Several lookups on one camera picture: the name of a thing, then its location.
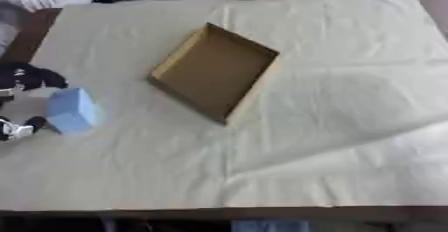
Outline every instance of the cardboard tray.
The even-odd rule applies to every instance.
[[[149,81],[201,114],[227,124],[278,55],[277,51],[207,24],[156,66]]]

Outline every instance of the white paper sheet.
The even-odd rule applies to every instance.
[[[145,81],[205,22],[281,52],[227,127]],[[70,7],[33,63],[85,87],[104,123],[2,146],[0,207],[448,205],[447,62],[418,0]]]

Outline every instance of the table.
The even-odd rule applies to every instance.
[[[11,44],[3,61],[31,62],[31,59],[49,29],[55,22],[61,9],[47,9],[30,16],[28,23]],[[133,211],[114,210],[98,212],[10,212],[0,211],[3,215],[51,215],[64,217],[109,216],[146,219],[181,220],[228,220],[228,219],[304,219],[304,220],[349,220],[371,222],[402,221],[445,221],[448,219],[448,206],[362,206],[362,207],[297,207],[297,208],[224,208],[198,210],[160,210]]]

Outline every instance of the blue foam block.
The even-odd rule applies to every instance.
[[[96,105],[82,88],[58,91],[49,99],[47,120],[63,134],[86,131],[97,123]]]

